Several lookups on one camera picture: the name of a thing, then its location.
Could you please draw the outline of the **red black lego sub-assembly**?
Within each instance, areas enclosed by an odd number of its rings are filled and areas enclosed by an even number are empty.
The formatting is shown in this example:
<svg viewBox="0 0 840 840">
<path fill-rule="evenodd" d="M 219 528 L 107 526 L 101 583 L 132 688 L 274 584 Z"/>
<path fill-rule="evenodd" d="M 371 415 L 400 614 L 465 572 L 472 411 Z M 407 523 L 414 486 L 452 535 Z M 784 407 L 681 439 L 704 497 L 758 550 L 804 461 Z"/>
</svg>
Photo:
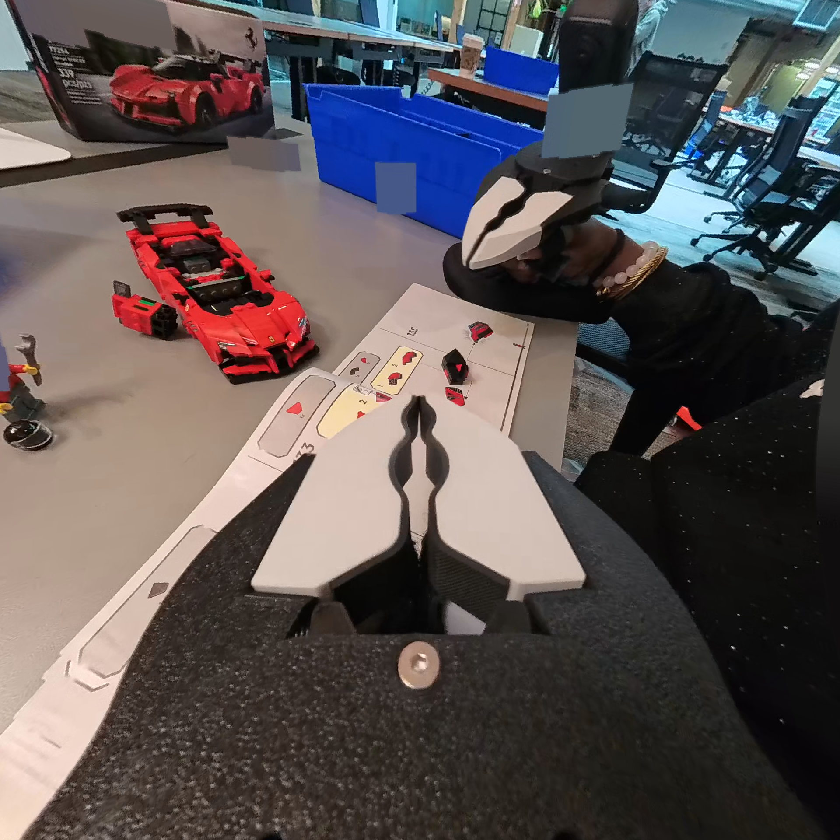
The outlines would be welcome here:
<svg viewBox="0 0 840 840">
<path fill-rule="evenodd" d="M 141 295 L 133 295 L 127 283 L 113 283 L 112 308 L 123 327 L 160 340 L 171 339 L 177 331 L 177 313 L 173 307 Z"/>
</svg>

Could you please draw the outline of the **gold bangle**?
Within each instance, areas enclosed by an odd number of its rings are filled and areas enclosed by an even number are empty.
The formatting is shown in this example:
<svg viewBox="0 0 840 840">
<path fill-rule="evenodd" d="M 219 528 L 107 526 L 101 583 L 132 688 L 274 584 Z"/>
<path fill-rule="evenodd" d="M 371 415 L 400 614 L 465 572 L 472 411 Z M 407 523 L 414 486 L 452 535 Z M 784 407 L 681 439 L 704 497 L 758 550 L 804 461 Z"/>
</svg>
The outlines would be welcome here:
<svg viewBox="0 0 840 840">
<path fill-rule="evenodd" d="M 601 292 L 605 298 L 614 301 L 626 297 L 665 262 L 669 249 L 656 243 L 648 245 L 651 246 L 646 248 L 626 271 L 609 278 L 612 281 L 611 286 L 604 281 Z"/>
</svg>

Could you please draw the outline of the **black lego helmet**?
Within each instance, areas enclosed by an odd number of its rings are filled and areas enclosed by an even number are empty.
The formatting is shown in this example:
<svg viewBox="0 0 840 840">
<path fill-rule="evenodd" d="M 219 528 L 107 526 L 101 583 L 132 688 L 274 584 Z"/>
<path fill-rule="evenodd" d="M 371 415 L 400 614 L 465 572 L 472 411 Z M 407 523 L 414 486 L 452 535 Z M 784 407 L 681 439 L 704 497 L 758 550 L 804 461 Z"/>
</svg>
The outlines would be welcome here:
<svg viewBox="0 0 840 840">
<path fill-rule="evenodd" d="M 51 429 L 36 419 L 9 423 L 3 431 L 6 444 L 27 452 L 35 452 L 49 446 L 53 438 Z"/>
</svg>

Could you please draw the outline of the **lego instruction booklet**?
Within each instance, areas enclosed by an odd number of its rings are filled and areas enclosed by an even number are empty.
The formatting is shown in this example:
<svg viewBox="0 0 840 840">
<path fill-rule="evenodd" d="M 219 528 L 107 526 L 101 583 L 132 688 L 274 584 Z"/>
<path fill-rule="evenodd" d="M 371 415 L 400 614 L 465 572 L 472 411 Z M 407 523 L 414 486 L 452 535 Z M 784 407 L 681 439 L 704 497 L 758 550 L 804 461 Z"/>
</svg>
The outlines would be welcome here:
<svg viewBox="0 0 840 840">
<path fill-rule="evenodd" d="M 217 384 L 140 340 L 103 402 L 49 410 L 55 443 L 2 444 L 2 729 L 58 750 L 95 731 L 153 616 L 208 542 L 304 455 L 414 385 L 442 395 L 444 354 L 469 363 L 455 397 L 511 429 L 533 326 L 412 285 L 326 370 Z"/>
</svg>

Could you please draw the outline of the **lego set box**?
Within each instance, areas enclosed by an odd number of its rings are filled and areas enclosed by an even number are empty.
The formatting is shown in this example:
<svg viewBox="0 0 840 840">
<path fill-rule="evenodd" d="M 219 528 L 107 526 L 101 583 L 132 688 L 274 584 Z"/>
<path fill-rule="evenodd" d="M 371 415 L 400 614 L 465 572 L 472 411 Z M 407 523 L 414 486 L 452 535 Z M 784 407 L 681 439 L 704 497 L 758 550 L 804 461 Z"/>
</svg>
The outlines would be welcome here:
<svg viewBox="0 0 840 840">
<path fill-rule="evenodd" d="M 80 140 L 225 143 L 275 124 L 264 28 L 222 2 L 6 2 Z"/>
</svg>

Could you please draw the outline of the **wooden office desk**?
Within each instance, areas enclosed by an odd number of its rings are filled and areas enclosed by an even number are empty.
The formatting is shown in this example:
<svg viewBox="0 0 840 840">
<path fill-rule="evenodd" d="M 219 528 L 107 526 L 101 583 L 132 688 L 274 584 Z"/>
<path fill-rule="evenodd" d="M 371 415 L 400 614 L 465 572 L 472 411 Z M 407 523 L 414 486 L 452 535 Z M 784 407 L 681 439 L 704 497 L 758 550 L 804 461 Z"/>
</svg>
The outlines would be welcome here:
<svg viewBox="0 0 840 840">
<path fill-rule="evenodd" d="M 456 69 L 428 68 L 427 77 L 441 85 L 440 97 L 444 101 L 539 131 L 544 128 L 546 95 L 501 87 L 478 77 L 464 77 Z"/>
</svg>

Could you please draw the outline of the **blue plastic bin with divider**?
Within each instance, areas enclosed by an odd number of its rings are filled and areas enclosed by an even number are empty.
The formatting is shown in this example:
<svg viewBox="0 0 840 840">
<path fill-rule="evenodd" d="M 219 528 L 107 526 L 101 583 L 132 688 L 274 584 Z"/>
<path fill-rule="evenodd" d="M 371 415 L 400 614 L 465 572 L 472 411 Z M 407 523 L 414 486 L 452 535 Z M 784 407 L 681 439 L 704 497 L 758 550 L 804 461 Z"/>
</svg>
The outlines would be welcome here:
<svg viewBox="0 0 840 840">
<path fill-rule="evenodd" d="M 376 201 L 377 163 L 416 166 L 408 216 L 461 238 L 483 178 L 542 132 L 395 87 L 307 84 L 321 181 Z"/>
</svg>

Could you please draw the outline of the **person's right hand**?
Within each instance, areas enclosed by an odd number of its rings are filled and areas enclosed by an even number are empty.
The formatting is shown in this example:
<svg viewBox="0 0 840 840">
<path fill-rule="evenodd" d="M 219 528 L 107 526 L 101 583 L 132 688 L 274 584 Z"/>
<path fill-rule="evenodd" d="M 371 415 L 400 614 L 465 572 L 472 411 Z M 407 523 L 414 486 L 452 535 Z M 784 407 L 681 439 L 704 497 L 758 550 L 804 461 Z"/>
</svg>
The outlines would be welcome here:
<svg viewBox="0 0 840 840">
<path fill-rule="evenodd" d="M 622 232 L 590 218 L 582 224 L 556 227 L 543 237 L 540 247 L 504 267 L 521 282 L 561 279 L 587 285 L 626 271 L 641 254 L 642 249 Z"/>
</svg>

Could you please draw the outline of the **person's black clothing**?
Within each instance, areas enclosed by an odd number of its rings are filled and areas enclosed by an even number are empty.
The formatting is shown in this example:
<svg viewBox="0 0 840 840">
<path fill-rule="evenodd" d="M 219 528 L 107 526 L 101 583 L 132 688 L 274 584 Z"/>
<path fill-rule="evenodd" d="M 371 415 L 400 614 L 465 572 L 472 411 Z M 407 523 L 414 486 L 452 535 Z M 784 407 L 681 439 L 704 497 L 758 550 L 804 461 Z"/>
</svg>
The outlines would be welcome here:
<svg viewBox="0 0 840 840">
<path fill-rule="evenodd" d="M 818 540 L 824 372 L 647 460 L 592 456 L 576 487 L 656 563 L 741 713 L 829 838 L 839 829 L 838 548 Z"/>
</svg>

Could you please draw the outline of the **lego minifigure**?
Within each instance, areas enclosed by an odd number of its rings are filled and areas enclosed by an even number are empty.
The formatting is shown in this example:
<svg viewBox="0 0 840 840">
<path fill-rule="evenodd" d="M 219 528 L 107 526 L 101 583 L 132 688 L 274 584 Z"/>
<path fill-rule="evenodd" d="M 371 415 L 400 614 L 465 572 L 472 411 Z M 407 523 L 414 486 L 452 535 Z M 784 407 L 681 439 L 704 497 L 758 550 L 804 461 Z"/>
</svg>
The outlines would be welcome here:
<svg viewBox="0 0 840 840">
<path fill-rule="evenodd" d="M 7 375 L 1 380 L 1 414 L 8 424 L 36 418 L 45 405 L 44 401 L 33 395 L 24 381 L 24 375 L 29 375 L 34 386 L 42 384 L 35 337 L 30 333 L 21 333 L 20 339 L 22 342 L 17 346 L 17 351 L 24 356 L 24 364 L 8 362 L 6 350 L 1 346 L 2 364 L 7 365 Z"/>
</svg>

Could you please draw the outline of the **person's right forearm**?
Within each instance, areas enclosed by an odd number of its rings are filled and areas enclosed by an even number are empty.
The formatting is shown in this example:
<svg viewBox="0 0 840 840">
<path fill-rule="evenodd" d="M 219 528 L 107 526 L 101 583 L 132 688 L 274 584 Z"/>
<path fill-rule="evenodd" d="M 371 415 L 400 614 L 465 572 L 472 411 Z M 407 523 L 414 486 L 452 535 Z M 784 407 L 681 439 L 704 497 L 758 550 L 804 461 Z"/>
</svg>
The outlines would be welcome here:
<svg viewBox="0 0 840 840">
<path fill-rule="evenodd" d="M 825 342 L 772 316 L 722 269 L 666 261 L 619 301 L 633 397 L 610 450 L 642 455 L 680 407 L 701 426 L 822 368 Z"/>
</svg>

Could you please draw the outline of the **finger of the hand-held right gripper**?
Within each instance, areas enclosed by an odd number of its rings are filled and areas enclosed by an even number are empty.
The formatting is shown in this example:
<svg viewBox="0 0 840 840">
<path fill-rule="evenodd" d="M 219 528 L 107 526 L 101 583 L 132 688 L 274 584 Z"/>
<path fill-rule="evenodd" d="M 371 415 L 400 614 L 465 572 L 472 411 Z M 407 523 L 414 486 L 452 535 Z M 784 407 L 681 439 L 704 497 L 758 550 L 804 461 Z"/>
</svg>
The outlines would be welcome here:
<svg viewBox="0 0 840 840">
<path fill-rule="evenodd" d="M 549 192 L 549 217 L 560 210 L 560 192 Z M 462 262 L 471 270 L 496 266 L 536 248 L 543 231 L 471 232 L 469 216 L 461 243 Z"/>
<path fill-rule="evenodd" d="M 550 192 L 502 176 L 469 214 L 471 232 L 543 231 L 550 223 Z"/>
</svg>

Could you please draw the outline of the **black office chair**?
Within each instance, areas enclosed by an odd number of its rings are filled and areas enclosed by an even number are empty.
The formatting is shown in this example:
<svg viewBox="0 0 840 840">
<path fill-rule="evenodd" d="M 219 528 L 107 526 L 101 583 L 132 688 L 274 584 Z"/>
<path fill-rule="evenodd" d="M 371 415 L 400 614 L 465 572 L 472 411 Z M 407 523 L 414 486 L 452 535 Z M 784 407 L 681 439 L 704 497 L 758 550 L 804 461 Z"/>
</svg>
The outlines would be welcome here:
<svg viewBox="0 0 840 840">
<path fill-rule="evenodd" d="M 783 111 L 769 149 L 748 168 L 731 199 L 734 211 L 717 213 L 731 219 L 729 227 L 722 234 L 703 233 L 690 241 L 692 246 L 703 238 L 727 242 L 704 255 L 704 261 L 724 251 L 749 253 L 765 274 L 783 266 L 816 277 L 810 265 L 780 255 L 771 244 L 783 227 L 816 220 L 816 210 L 805 205 L 802 198 L 811 186 L 829 176 L 829 171 L 816 164 L 799 163 L 797 155 L 810 127 L 813 107 L 819 103 L 818 99 L 798 98 L 793 107 Z"/>
<path fill-rule="evenodd" d="M 623 143 L 604 190 L 609 209 L 641 214 L 653 205 L 727 68 L 650 51 L 641 56 L 630 77 Z"/>
</svg>

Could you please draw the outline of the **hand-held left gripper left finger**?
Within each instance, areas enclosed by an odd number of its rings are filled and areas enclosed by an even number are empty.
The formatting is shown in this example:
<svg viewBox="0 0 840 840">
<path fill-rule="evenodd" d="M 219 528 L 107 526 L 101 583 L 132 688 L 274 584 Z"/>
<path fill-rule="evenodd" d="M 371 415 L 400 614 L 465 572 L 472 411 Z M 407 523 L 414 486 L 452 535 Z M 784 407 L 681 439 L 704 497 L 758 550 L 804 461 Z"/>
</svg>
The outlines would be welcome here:
<svg viewBox="0 0 840 840">
<path fill-rule="evenodd" d="M 414 395 L 352 421 L 320 448 L 251 585 L 322 597 L 402 550 L 417 559 L 404 485 L 413 473 Z"/>
</svg>

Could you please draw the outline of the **red lego car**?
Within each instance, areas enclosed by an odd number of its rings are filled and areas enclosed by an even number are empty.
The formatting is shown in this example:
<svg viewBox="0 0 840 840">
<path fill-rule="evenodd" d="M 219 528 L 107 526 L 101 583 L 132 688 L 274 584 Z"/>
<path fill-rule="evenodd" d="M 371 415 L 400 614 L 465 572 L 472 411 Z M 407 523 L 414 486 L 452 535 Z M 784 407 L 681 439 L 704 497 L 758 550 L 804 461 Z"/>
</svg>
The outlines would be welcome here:
<svg viewBox="0 0 840 840">
<path fill-rule="evenodd" d="M 298 299 L 274 288 L 214 222 L 209 206 L 135 206 L 118 212 L 140 268 L 232 383 L 284 375 L 319 352 Z"/>
</svg>

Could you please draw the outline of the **white desk lamp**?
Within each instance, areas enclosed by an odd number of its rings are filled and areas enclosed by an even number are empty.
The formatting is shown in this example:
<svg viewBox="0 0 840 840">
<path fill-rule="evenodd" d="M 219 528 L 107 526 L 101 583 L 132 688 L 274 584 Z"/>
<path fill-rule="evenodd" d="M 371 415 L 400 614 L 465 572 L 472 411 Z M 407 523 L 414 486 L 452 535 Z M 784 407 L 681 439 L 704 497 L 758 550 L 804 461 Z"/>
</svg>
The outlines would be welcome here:
<svg viewBox="0 0 840 840">
<path fill-rule="evenodd" d="M 1 128 L 1 171 L 68 161 L 72 153 L 50 143 Z"/>
</svg>

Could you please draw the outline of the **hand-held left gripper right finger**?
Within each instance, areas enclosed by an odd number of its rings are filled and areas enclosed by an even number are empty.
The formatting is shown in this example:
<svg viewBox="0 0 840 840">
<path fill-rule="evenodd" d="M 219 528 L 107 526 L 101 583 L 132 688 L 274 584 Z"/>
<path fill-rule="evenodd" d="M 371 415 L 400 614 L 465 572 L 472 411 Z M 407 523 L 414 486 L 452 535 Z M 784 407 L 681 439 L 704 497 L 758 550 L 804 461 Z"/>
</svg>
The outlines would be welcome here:
<svg viewBox="0 0 840 840">
<path fill-rule="evenodd" d="M 445 557 L 507 581 L 508 600 L 580 589 L 585 573 L 520 448 L 443 397 L 418 405 L 434 487 L 427 536 Z"/>
</svg>

